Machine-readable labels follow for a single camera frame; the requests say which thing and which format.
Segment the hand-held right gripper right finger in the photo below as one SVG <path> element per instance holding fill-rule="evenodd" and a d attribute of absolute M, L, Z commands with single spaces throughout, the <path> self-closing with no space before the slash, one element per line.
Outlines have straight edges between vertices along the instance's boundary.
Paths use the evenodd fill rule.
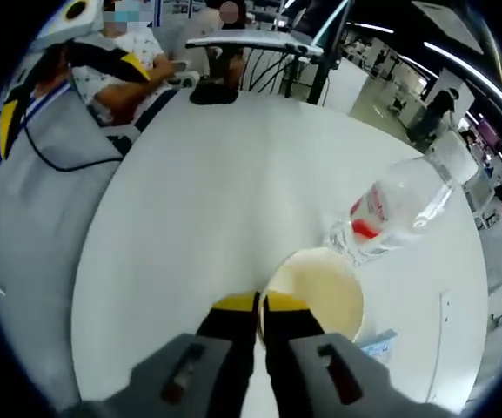
<path fill-rule="evenodd" d="M 426 417 L 426 405 L 391 384 L 389 372 L 341 334 L 326 334 L 306 304 L 264 298 L 266 368 L 281 417 Z"/>

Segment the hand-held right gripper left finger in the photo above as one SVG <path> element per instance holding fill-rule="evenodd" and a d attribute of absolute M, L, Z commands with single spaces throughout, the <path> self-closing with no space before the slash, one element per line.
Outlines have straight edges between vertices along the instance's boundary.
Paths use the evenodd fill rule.
<path fill-rule="evenodd" d="M 132 370 L 105 401 L 111 417 L 239 417 L 254 368 L 259 293 L 212 305 L 195 334 L 180 334 Z"/>

